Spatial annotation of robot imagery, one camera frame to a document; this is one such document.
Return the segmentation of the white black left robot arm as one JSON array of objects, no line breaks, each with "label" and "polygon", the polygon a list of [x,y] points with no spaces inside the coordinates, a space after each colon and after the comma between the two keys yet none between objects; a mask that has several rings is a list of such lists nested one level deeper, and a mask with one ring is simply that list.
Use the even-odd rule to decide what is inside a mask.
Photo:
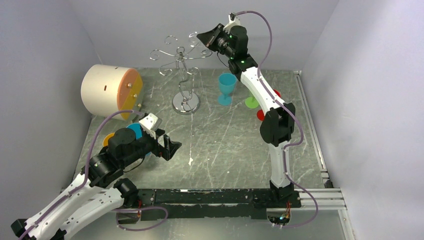
[{"label": "white black left robot arm", "polygon": [[48,206],[11,224],[15,236],[20,240],[66,240],[109,211],[141,207],[138,188],[122,178],[125,168],[149,153],[169,161],[182,144],[172,141],[162,129],[152,134],[140,132],[137,137],[130,128],[117,130]]}]

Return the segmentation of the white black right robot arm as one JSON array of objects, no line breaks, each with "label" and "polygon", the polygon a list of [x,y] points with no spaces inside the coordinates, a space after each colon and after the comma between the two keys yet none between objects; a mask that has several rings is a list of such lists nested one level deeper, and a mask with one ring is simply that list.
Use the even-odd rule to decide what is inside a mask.
[{"label": "white black right robot arm", "polygon": [[220,23],[210,31],[199,33],[197,38],[208,50],[228,58],[230,72],[258,101],[264,113],[259,132],[268,145],[271,160],[272,192],[269,199],[275,207],[282,207],[294,192],[294,185],[288,179],[289,168],[284,150],[294,132],[294,105],[285,103],[262,76],[259,65],[248,52],[249,38],[245,27],[236,25],[225,31]]}]

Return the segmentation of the blue plastic wine glass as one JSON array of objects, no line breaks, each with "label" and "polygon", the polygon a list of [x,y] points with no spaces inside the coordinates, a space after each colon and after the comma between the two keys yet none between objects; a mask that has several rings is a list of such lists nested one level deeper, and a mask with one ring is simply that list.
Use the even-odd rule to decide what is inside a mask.
[{"label": "blue plastic wine glass", "polygon": [[149,139],[143,134],[139,123],[132,123],[123,129],[125,144],[128,152],[136,154],[140,159],[145,159],[150,152]]}]

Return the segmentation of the clear wine glass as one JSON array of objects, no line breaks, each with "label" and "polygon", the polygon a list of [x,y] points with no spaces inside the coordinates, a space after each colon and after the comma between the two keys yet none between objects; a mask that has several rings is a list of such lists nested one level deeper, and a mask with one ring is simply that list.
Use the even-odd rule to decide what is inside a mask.
[{"label": "clear wine glass", "polygon": [[189,50],[187,55],[199,54],[198,58],[207,58],[212,55],[212,51],[207,49],[204,44],[198,39],[198,33],[192,32],[188,35]]}]

